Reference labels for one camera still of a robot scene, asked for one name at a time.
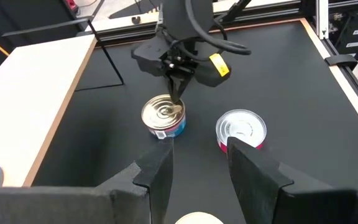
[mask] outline open can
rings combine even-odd
[[[156,96],[144,105],[142,120],[159,139],[174,138],[186,126],[185,104],[182,100],[174,104],[168,94]]]
[[[263,119],[249,110],[228,111],[216,123],[216,138],[224,153],[227,153],[228,137],[236,137],[252,147],[261,149],[266,133]]]

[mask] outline white table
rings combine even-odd
[[[95,44],[86,35],[18,47],[0,66],[2,186],[31,185]]]

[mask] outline pull tab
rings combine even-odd
[[[177,113],[181,112],[181,106],[180,105],[173,105],[169,109],[165,111],[165,114],[168,116],[175,115]]]

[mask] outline can lid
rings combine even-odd
[[[267,128],[263,119],[248,110],[228,111],[216,123],[217,138],[225,145],[228,137],[236,137],[257,147],[264,141],[266,133]]]
[[[152,98],[142,109],[143,122],[152,129],[171,128],[181,121],[184,114],[182,100],[174,104],[168,94]]]

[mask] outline black table surface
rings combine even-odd
[[[216,88],[193,80],[183,94],[187,125],[175,139],[166,223],[196,211],[245,223],[215,134],[218,118],[238,108],[266,122],[264,153],[334,187],[358,187],[358,114],[303,25],[253,27],[228,36],[253,53],[224,53],[231,78]],[[98,185],[157,142],[140,112],[167,89],[162,78],[139,70],[130,48],[108,48],[125,86],[74,94],[34,185]],[[95,61],[88,66],[104,68]],[[98,71],[95,79],[110,72]]]

